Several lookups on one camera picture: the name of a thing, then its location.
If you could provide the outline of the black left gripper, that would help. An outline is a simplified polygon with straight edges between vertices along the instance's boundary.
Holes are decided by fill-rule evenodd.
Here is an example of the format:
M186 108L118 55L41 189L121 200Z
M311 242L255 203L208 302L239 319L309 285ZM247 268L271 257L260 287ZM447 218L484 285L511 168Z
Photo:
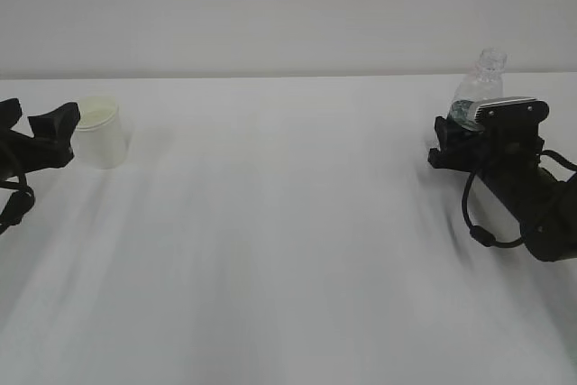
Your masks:
M71 138L80 120L77 103L66 103L48 113L29 116L32 136L12 131L22 116L18 98L0 102L1 155L5 161L1 189L12 191L1 211L1 234L19 225L35 205L35 193L26 173L60 169L74 158Z

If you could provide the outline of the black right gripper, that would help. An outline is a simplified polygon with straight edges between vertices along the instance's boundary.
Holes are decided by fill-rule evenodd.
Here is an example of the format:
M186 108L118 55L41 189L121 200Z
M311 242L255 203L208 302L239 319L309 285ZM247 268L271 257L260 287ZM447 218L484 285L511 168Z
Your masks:
M535 119L481 122L484 128L471 131L451 118L437 116L434 130L438 144L428 151L434 169L472 173L504 205L538 203L548 195L548 177L539 168L538 153L544 140Z

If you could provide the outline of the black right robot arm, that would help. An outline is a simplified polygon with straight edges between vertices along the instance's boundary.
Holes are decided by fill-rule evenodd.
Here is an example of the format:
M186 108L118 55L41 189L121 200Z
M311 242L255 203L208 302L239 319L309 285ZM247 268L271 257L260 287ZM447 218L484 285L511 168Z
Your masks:
M438 146L428 153L435 169L468 175L461 198L463 220L472 239L485 247L511 249L525 246L538 260L562 261L576 257L576 177L559 180L540 166L547 157L565 169L576 165L560 153L544 148L538 122L487 123L469 131L451 118L438 116ZM472 221L469 195L480 180L510 212L519 226L519 237L502 242Z

